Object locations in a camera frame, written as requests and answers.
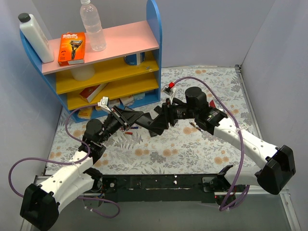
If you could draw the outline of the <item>large black remote control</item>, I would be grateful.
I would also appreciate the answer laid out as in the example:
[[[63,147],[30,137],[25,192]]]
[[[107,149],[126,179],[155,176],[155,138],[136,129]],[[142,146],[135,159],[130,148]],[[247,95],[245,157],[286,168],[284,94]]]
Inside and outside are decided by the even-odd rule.
[[[144,113],[141,117],[139,117],[136,120],[136,124],[149,130],[151,127],[151,123],[153,122],[153,119],[151,117],[150,113]]]

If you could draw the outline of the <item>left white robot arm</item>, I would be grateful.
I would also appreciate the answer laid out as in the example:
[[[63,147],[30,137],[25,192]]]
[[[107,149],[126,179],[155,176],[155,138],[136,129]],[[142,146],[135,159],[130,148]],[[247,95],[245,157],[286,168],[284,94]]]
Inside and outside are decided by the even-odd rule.
[[[82,193],[98,192],[102,175],[93,169],[106,147],[103,145],[119,129],[127,129],[143,116],[128,107],[113,107],[104,122],[92,119],[86,124],[81,146],[69,162],[38,185],[30,184],[24,192],[20,215],[41,231],[49,230],[60,212]]]

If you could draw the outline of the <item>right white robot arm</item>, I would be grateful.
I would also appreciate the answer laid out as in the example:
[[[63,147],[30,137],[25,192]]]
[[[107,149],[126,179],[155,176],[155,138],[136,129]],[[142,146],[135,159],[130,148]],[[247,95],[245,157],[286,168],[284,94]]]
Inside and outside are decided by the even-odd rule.
[[[162,104],[159,115],[150,123],[156,128],[156,134],[162,134],[169,126],[180,119],[194,119],[197,126],[218,137],[241,151],[255,162],[255,170],[244,171],[242,168],[232,171],[231,166],[218,173],[218,187],[229,191],[235,186],[255,185],[270,194],[277,195],[296,173],[293,150],[287,146],[277,147],[240,129],[227,114],[212,107],[206,95],[199,87],[189,87],[185,91],[186,102],[176,99],[176,88],[171,84],[162,90],[169,95]]]

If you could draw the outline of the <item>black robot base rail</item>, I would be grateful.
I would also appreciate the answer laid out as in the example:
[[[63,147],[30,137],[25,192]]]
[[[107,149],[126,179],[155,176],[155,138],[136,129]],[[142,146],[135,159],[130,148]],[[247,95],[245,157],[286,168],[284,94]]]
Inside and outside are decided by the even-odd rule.
[[[114,202],[216,203],[215,193],[225,194],[230,188],[224,179],[230,168],[218,174],[104,175],[94,168],[85,173],[94,180],[91,191]]]

